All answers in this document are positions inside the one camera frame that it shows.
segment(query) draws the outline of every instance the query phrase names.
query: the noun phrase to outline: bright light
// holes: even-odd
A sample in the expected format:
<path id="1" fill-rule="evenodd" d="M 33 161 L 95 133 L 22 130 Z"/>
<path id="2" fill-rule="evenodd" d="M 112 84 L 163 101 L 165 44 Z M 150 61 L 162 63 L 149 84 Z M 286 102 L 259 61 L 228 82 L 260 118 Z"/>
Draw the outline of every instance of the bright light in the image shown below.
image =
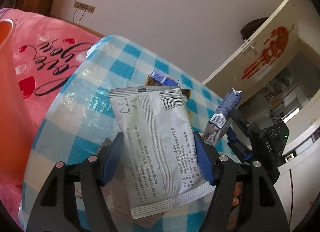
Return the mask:
<path id="1" fill-rule="evenodd" d="M 286 118 L 284 118 L 282 121 L 285 123 L 287 122 L 289 119 L 293 118 L 293 116 L 295 116 L 296 114 L 298 114 L 298 112 L 300 111 L 300 109 L 295 109 L 289 116 L 287 116 Z"/>

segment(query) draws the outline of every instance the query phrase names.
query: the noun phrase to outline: white packet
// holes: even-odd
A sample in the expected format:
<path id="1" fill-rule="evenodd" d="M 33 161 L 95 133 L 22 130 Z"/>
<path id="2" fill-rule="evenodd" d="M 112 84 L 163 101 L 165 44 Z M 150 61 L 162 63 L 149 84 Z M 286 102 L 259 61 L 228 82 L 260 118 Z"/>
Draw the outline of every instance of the white packet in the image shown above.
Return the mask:
<path id="1" fill-rule="evenodd" d="M 134 219 L 180 207 L 214 191 L 196 161 L 180 88 L 113 89 L 110 101 L 124 133 L 124 174 Z"/>

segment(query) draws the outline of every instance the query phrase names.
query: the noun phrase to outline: red heart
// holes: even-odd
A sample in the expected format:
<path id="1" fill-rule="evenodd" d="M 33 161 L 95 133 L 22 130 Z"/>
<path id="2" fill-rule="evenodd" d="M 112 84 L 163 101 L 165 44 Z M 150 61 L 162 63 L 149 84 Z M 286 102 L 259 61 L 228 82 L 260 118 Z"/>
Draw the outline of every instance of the red heart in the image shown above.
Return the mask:
<path id="1" fill-rule="evenodd" d="M 19 53 L 24 52 L 27 48 L 28 48 L 28 46 L 26 46 L 26 45 L 20 46 L 20 47 L 19 47 Z"/>
<path id="2" fill-rule="evenodd" d="M 26 79 L 19 81 L 19 87 L 24 99 L 29 98 L 36 89 L 36 81 L 30 76 Z"/>
<path id="3" fill-rule="evenodd" d="M 64 40 L 62 40 L 62 43 L 67 43 L 69 45 L 72 45 L 76 42 L 76 40 L 74 38 L 66 38 Z"/>

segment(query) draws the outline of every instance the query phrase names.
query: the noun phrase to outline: electrical cord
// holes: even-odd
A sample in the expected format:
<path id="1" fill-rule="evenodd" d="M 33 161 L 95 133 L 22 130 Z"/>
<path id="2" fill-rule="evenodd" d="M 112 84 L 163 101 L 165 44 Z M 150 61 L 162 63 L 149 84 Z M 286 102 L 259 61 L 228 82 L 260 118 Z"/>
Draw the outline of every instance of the electrical cord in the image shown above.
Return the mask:
<path id="1" fill-rule="evenodd" d="M 82 16 L 81 16 L 80 20 L 79 20 L 77 23 L 75 23 L 75 15 L 76 15 L 76 12 L 77 12 L 78 8 L 79 8 L 81 5 L 83 5 L 83 4 L 79 4 L 79 5 L 77 6 L 77 8 L 76 8 L 75 13 L 73 13 L 72 23 L 75 24 L 75 25 L 80 23 L 80 21 L 81 21 L 81 19 L 83 18 L 85 12 L 87 11 L 87 9 L 85 9 L 84 12 L 82 13 Z"/>

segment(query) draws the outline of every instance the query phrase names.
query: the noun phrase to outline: pink blanket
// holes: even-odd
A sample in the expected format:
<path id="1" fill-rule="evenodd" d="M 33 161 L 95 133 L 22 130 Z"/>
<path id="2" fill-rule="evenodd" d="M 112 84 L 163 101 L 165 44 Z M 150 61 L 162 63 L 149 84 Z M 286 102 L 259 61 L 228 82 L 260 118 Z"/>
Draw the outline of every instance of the pink blanket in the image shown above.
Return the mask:
<path id="1" fill-rule="evenodd" d="M 12 19 L 13 60 L 22 95 L 39 127 L 52 101 L 100 38 L 59 19 L 15 9 L 1 9 Z M 0 200 L 18 223 L 21 186 L 0 183 Z"/>

